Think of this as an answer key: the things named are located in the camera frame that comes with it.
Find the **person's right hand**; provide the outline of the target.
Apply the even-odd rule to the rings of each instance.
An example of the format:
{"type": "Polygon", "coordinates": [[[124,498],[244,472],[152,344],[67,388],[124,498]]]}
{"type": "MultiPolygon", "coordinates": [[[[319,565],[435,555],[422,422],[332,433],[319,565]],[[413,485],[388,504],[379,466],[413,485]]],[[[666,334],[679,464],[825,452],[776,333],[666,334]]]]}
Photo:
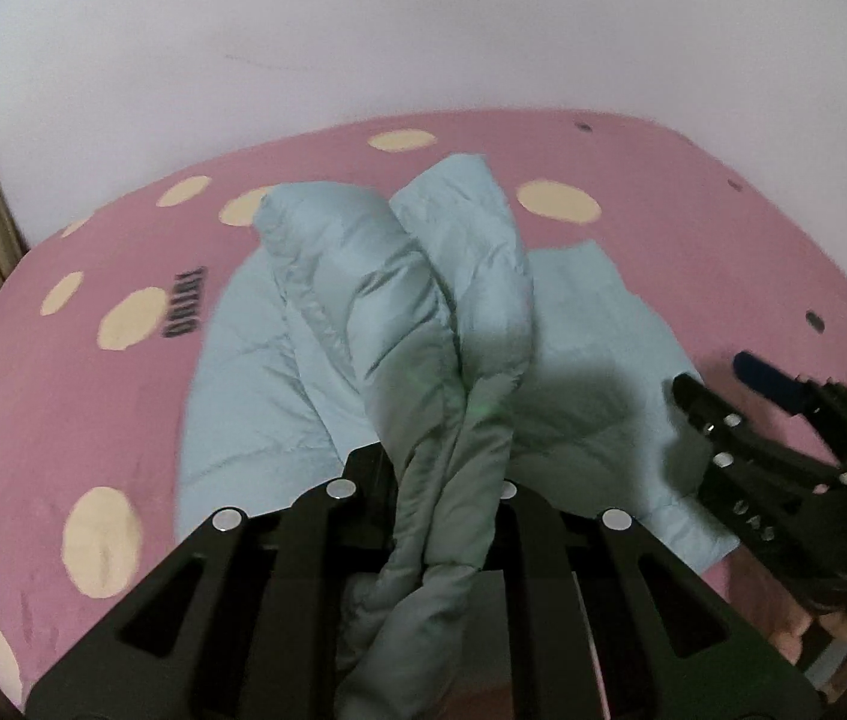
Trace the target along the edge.
{"type": "Polygon", "coordinates": [[[847,611],[810,614],[796,606],[768,640],[791,665],[807,670],[832,642],[847,647],[847,611]]]}

